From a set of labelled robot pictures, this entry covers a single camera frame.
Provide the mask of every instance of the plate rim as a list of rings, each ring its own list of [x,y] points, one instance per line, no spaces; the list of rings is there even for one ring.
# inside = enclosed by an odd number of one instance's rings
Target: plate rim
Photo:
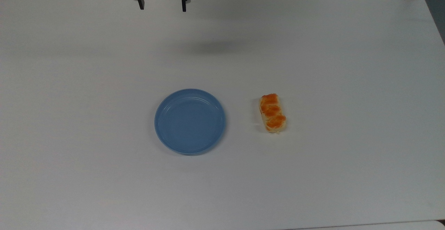
[[[218,138],[210,145],[210,146],[208,146],[206,149],[203,149],[203,150],[201,150],[201,151],[199,151],[199,152],[193,152],[193,153],[184,153],[184,152],[180,152],[180,151],[177,151],[177,150],[175,150],[175,149],[172,149],[170,146],[168,146],[168,144],[166,144],[163,140],[162,140],[162,138],[159,136],[159,129],[158,129],[158,126],[157,126],[157,122],[159,122],[159,117],[160,117],[160,114],[161,114],[161,111],[160,111],[160,108],[161,108],[161,106],[165,103],[165,101],[167,100],[167,99],[169,99],[171,96],[174,96],[175,94],[177,94],[177,93],[179,93],[179,92],[184,92],[184,91],[198,91],[198,92],[203,92],[204,94],[207,94],[207,95],[209,95],[210,97],[213,97],[213,99],[215,99],[215,101],[218,103],[218,105],[219,105],[219,107],[221,107],[221,113],[222,113],[222,130],[221,130],[221,133],[219,134],[219,136],[218,136]],[[206,92],[206,91],[204,91],[204,90],[202,90],[202,89],[181,89],[181,90],[178,90],[178,91],[175,91],[175,92],[173,92],[173,93],[171,93],[170,95],[168,95],[167,97],[165,97],[164,98],[164,100],[162,100],[162,102],[159,104],[159,106],[157,107],[157,109],[156,109],[156,113],[155,113],[155,116],[154,116],[154,130],[155,130],[155,132],[156,132],[156,135],[157,135],[157,137],[158,137],[158,139],[162,142],[162,144],[164,145],[164,146],[166,146],[168,149],[170,149],[171,151],[174,151],[174,152],[176,152],[176,153],[179,153],[179,154],[183,154],[183,155],[191,155],[191,156],[193,156],[193,155],[200,155],[200,154],[204,154],[204,153],[206,153],[206,152],[208,152],[208,151],[210,151],[211,149],[213,149],[217,144],[218,144],[218,142],[221,140],[221,138],[223,137],[223,135],[224,135],[224,132],[226,131],[226,112],[224,111],[224,107],[223,107],[223,105],[221,104],[221,102],[218,100],[218,99],[216,99],[216,97],[215,96],[213,96],[212,94],[210,94],[209,92]]]

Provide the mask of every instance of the blue plate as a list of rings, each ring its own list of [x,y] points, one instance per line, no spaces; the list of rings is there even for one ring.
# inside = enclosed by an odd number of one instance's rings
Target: blue plate
[[[223,135],[226,116],[213,95],[199,89],[183,89],[159,105],[154,128],[159,140],[180,154],[210,150]]]

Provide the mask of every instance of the table surface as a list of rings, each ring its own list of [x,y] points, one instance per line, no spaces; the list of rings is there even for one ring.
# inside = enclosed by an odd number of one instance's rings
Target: table surface
[[[348,227],[309,228],[311,230],[445,230],[437,221],[403,222],[375,225],[350,225]]]
[[[424,0],[0,0],[0,225],[278,230],[445,218],[445,47]],[[203,89],[201,156],[154,113]],[[265,131],[276,92],[288,128]]]

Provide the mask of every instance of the bread roll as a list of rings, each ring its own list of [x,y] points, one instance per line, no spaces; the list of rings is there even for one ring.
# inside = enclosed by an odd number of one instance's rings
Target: bread roll
[[[268,132],[280,132],[285,129],[286,117],[282,113],[277,94],[262,96],[259,100],[259,111]]]

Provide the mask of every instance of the orange glaze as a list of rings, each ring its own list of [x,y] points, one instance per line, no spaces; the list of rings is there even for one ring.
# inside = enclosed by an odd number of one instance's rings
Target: orange glaze
[[[281,108],[278,106],[278,95],[269,94],[261,97],[260,101],[261,113],[267,119],[266,125],[270,128],[280,128],[286,121],[286,117],[281,113]]]

